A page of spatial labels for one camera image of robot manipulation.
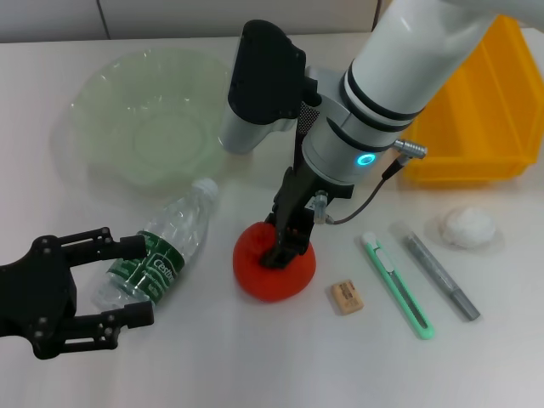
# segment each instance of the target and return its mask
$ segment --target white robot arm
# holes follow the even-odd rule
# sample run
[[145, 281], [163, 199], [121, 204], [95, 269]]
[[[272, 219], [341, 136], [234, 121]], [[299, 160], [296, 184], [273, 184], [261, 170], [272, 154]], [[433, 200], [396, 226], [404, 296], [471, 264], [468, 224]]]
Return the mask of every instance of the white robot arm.
[[[340, 73], [304, 70], [304, 52], [277, 27], [246, 24], [221, 143], [245, 154], [268, 133], [288, 130], [298, 119], [295, 161], [267, 218], [276, 226], [276, 247], [262, 265], [285, 267], [303, 254], [314, 221], [326, 219], [323, 206], [335, 197], [349, 198], [385, 150], [395, 148], [401, 155], [383, 181], [410, 158], [425, 156], [422, 146], [400, 140], [401, 132], [471, 54], [497, 14], [544, 27], [542, 0], [394, 0], [352, 65]], [[308, 205], [312, 199], [317, 205]], [[293, 229], [296, 237], [288, 234]], [[286, 255], [286, 248], [292, 253]]]

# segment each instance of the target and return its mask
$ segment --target pen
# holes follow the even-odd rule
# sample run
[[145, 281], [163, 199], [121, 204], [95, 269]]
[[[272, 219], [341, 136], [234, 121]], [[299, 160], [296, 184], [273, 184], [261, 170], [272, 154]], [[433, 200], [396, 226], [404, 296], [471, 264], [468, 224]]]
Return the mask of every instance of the pen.
[[399, 271], [394, 267], [393, 262], [391, 262], [388, 254], [384, 251], [383, 245], [377, 240], [374, 233], [371, 232], [363, 234], [361, 238], [372, 262], [387, 283], [389, 290], [397, 299], [411, 325], [416, 329], [417, 334], [425, 340], [432, 338], [434, 336], [433, 326], [423, 313], [423, 309], [417, 303], [417, 300], [411, 295]]
[[417, 235], [411, 232], [404, 241], [411, 254], [419, 261], [440, 289], [467, 316], [467, 319], [470, 321], [478, 319], [479, 311]]

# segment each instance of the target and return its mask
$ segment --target white table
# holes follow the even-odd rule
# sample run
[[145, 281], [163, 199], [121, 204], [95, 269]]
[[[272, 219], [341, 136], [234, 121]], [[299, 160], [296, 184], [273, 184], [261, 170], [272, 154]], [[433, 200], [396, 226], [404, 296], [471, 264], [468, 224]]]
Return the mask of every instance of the white table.
[[[544, 35], [525, 36], [544, 70]], [[310, 64], [342, 70], [367, 35], [294, 37]], [[143, 224], [161, 199], [112, 191], [105, 180], [59, 164], [66, 106], [94, 71], [129, 51], [199, 48], [230, 62], [234, 38], [0, 45], [1, 264], [18, 259], [42, 234], [101, 226], [118, 238]], [[292, 159], [292, 134], [270, 135], [252, 160], [220, 180], [218, 211], [202, 258], [156, 311], [151, 327], [124, 332], [116, 351], [34, 358], [17, 337], [0, 340], [2, 407], [319, 408], [541, 406], [544, 398], [544, 161], [510, 183], [472, 191], [412, 190], [391, 181], [342, 227], [314, 229], [318, 268], [299, 295], [258, 303], [237, 287], [236, 239], [263, 220]], [[351, 213], [378, 180], [357, 186], [330, 213]], [[460, 204], [496, 218], [503, 240], [484, 252], [455, 252], [433, 233], [432, 218]], [[404, 220], [428, 243], [479, 308], [463, 321], [410, 261], [390, 232]], [[416, 338], [354, 238], [373, 230], [400, 266], [436, 329]], [[78, 313], [107, 264], [75, 269]], [[335, 314], [326, 290], [352, 279], [365, 308]]]

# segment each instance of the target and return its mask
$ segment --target gray pen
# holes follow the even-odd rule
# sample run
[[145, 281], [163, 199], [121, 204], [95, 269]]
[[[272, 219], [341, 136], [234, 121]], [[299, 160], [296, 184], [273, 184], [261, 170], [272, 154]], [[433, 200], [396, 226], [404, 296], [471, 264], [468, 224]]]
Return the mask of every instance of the gray pen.
[[467, 319], [470, 321], [478, 319], [479, 311], [417, 235], [411, 232], [404, 241], [411, 254], [416, 257], [431, 278], [440, 286], [440, 289], [467, 316]]

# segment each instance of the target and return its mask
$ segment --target white wall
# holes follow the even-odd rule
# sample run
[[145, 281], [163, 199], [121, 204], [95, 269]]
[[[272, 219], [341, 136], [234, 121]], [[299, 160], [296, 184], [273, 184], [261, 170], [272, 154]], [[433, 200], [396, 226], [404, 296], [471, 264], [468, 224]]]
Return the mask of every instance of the white wall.
[[95, 0], [0, 0], [0, 43], [105, 38]]
[[377, 0], [101, 0], [111, 38], [237, 36], [263, 19], [289, 34], [370, 31]]

